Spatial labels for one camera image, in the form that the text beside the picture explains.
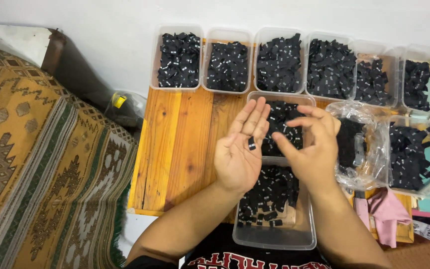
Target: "wall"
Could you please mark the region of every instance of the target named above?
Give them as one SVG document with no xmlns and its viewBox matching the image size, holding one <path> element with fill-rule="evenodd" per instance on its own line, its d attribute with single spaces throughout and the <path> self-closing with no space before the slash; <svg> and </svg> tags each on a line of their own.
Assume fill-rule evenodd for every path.
<svg viewBox="0 0 430 269">
<path fill-rule="evenodd" d="M 146 95 L 152 32 L 166 22 L 294 27 L 430 46 L 427 0 L 0 0 L 0 23 L 62 29 L 109 89 Z"/>
</svg>

